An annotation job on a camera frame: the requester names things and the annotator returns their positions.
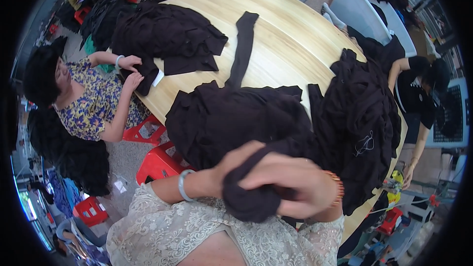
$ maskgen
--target tiled floor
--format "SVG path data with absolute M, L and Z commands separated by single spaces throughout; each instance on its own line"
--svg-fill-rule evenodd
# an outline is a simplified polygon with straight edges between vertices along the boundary
M 307 0 L 306 4 L 316 11 L 320 11 L 323 2 L 329 0 Z M 59 31 L 58 35 L 69 36 L 66 44 L 64 55 L 68 61 L 77 61 L 86 56 L 84 50 L 79 50 L 81 37 L 78 34 L 73 34 L 70 31 Z M 101 203 L 106 207 L 110 215 L 110 221 L 105 226 L 110 226 L 113 222 L 118 221 L 123 216 L 127 215 L 128 207 L 133 197 L 134 190 L 138 187 L 135 175 L 138 168 L 145 157 L 146 153 L 150 151 L 153 146 L 143 143 L 132 143 L 122 141 L 119 143 L 107 144 L 110 153 L 110 180 L 109 185 L 112 188 L 112 195 L 110 199 L 101 198 Z M 400 158 L 405 161 L 409 160 L 408 153 L 403 152 Z M 96 228 L 98 233 L 101 233 L 107 228 Z

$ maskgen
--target hand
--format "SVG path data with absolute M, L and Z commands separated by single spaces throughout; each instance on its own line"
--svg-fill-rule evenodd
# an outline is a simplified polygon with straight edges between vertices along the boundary
M 229 152 L 213 168 L 214 181 L 219 183 L 213 189 L 213 195 L 221 198 L 221 183 L 226 174 L 263 146 L 263 143 L 252 141 Z M 305 219 L 326 210 L 338 195 L 335 181 L 316 164 L 305 158 L 293 158 L 274 152 L 266 155 L 253 167 L 239 185 L 243 189 L 252 190 L 271 184 L 282 193 L 286 188 L 297 192 L 295 200 L 283 199 L 278 208 L 279 215 L 297 219 Z
M 142 65 L 141 58 L 137 56 L 127 56 L 122 57 L 118 60 L 118 66 L 122 69 L 130 70 L 133 72 L 138 72 L 133 65 Z
M 406 190 L 411 185 L 412 173 L 414 172 L 414 166 L 409 165 L 404 168 L 404 181 L 403 181 L 403 190 Z
M 125 80 L 125 84 L 123 85 L 123 92 L 128 92 L 131 94 L 139 84 L 145 79 L 144 76 L 141 76 L 138 72 L 133 72 Z

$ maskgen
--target floral dress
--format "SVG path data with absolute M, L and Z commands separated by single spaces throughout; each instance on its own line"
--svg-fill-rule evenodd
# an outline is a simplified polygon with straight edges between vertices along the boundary
M 120 99 L 121 84 L 117 75 L 103 78 L 91 68 L 88 57 L 67 66 L 71 79 L 84 86 L 82 96 L 61 110 L 56 110 L 68 133 L 89 141 L 100 141 L 105 122 L 112 122 Z M 133 93 L 125 129 L 135 127 L 150 115 L 150 111 Z

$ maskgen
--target lace blouse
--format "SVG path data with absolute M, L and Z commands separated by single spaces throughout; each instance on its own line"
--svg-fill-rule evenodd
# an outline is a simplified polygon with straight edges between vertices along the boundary
M 167 204 L 151 184 L 136 189 L 128 215 L 108 232 L 114 266 L 175 266 L 211 234 L 229 233 L 248 266 L 335 266 L 344 216 L 333 222 L 306 222 L 297 232 L 276 216 L 264 223 L 230 216 L 223 200 Z

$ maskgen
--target woman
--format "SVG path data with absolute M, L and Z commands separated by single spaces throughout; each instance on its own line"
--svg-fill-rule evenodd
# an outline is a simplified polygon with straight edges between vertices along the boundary
M 446 92 L 449 82 L 449 69 L 442 59 L 436 59 L 430 64 L 423 56 L 402 58 L 393 62 L 389 71 L 389 89 L 401 111 L 421 116 L 411 163 L 404 170 L 403 189 L 411 185 L 412 173 L 424 151 L 437 107 L 440 106 L 439 94 Z
M 82 253 L 84 256 L 87 256 L 84 251 L 82 251 L 82 246 L 80 242 L 77 240 L 77 237 L 72 233 L 72 224 L 71 221 L 74 221 L 77 229 L 80 233 L 88 239 L 93 245 L 96 247 L 101 247 L 105 245 L 107 240 L 107 235 L 104 234 L 100 237 L 97 237 L 92 230 L 78 217 L 73 217 L 62 221 L 58 227 L 56 228 L 56 233 L 52 236 L 52 242 L 54 244 L 54 248 L 61 256 L 67 256 L 67 247 L 66 245 L 74 245 L 76 250 Z
M 281 200 L 277 214 L 305 219 L 299 232 L 277 216 L 241 222 L 226 212 L 224 177 L 264 144 L 249 142 L 212 169 L 143 184 L 129 213 L 109 230 L 107 251 L 114 266 L 335 266 L 343 221 L 340 181 L 304 158 L 267 154 L 240 181 L 252 190 L 290 187 L 298 201 Z M 186 198 L 199 198 L 195 202 Z
M 100 64 L 115 64 L 133 71 L 122 85 L 118 76 L 104 78 L 94 69 Z M 123 131 L 135 127 L 150 112 L 133 93 L 144 79 L 133 67 L 136 56 L 117 56 L 98 51 L 65 64 L 51 46 L 38 48 L 24 73 L 25 97 L 38 107 L 56 110 L 68 133 L 84 140 L 119 142 Z

